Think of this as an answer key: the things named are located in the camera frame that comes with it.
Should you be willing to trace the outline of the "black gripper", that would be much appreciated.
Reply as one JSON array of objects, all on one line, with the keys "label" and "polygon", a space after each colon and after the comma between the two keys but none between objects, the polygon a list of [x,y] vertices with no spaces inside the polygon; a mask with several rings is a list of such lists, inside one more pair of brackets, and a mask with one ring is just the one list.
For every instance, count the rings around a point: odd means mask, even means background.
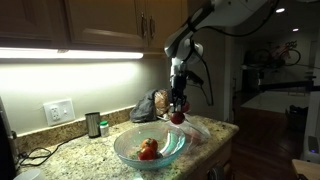
[{"label": "black gripper", "polygon": [[191,80],[194,84],[198,85],[202,85],[204,83],[198,75],[187,68],[186,62],[177,58],[172,58],[170,69],[170,84],[173,99],[172,113],[177,112],[178,99],[182,99],[180,102],[180,111],[186,112],[184,90],[188,80]]}]

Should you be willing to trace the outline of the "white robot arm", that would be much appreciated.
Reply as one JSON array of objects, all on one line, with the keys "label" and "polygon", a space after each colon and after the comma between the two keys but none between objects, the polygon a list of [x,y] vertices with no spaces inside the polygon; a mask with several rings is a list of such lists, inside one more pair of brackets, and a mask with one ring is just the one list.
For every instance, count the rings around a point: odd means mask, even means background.
[{"label": "white robot arm", "polygon": [[233,27],[243,23],[271,0],[206,0],[187,20],[168,37],[164,45],[166,56],[171,60],[169,104],[173,114],[184,113],[187,96],[184,90],[191,80],[203,89],[203,80],[188,69],[188,65],[202,61],[203,46],[193,40],[194,34],[203,29],[213,29],[231,37],[245,37],[261,29],[274,13],[279,0],[270,5],[270,10],[262,22],[244,34],[232,34],[221,27]]}]

